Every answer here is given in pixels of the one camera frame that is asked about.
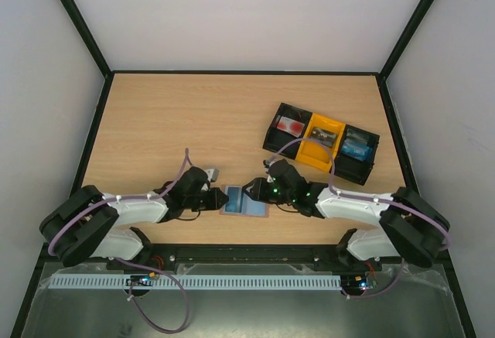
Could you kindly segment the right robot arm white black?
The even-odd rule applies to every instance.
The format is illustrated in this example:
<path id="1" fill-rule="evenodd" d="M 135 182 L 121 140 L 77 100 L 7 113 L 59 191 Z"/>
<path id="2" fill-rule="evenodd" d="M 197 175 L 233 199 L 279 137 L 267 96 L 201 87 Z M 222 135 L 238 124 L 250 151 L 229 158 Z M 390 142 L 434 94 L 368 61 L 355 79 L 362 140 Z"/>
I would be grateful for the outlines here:
<path id="1" fill-rule="evenodd" d="M 370 230 L 347 231 L 340 242 L 337 260 L 348 270 L 382 257 L 429 268 L 450 242 L 447 219 L 408 187 L 383 194 L 344 190 L 308 181 L 282 159 L 270 162 L 267 176 L 252 179 L 242 190 L 254 201 L 290 205 L 306 217 L 370 225 Z"/>

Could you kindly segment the blue VIP credit card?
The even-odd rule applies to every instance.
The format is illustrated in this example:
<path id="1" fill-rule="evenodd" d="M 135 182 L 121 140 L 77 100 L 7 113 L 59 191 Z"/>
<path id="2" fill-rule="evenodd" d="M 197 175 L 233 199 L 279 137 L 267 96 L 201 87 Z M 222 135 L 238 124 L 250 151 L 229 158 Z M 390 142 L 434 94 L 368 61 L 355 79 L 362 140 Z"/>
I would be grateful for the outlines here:
<path id="1" fill-rule="evenodd" d="M 370 152 L 372 151 L 371 147 L 365 145 L 353 145 L 350 143 L 346 143 L 341 148 L 341 151 L 344 155 L 347 155 L 353 159 L 359 161 L 366 161 Z"/>

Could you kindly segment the grey VIP credit card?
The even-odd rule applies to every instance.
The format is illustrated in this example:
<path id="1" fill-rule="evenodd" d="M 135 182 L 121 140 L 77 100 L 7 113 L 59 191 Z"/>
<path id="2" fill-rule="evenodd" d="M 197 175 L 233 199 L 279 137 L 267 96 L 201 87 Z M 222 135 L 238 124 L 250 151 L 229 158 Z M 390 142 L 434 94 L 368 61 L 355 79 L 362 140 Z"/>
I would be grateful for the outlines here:
<path id="1" fill-rule="evenodd" d="M 321 144 L 327 146 L 330 149 L 335 145 L 337 136 L 338 134 L 334 132 L 327 131 L 325 129 L 318 127 L 313 127 L 310 132 L 311 139 L 315 139 L 316 141 L 320 142 Z"/>

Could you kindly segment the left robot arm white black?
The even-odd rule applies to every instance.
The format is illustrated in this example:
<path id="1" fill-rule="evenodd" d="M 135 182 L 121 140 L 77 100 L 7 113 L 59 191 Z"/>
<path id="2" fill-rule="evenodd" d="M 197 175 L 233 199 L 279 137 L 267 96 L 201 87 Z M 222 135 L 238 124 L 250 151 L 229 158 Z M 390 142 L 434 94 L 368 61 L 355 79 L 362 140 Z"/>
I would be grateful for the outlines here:
<path id="1" fill-rule="evenodd" d="M 212 186 L 217 176 L 217 169 L 193 166 L 159 189 L 127 196 L 84 186 L 48 215 L 39 231 L 49 243 L 49 254 L 66 267 L 89 258 L 130 261 L 145 250 L 149 240 L 134 224 L 176 220 L 185 210 L 202 213 L 221 209 L 229 198 Z"/>

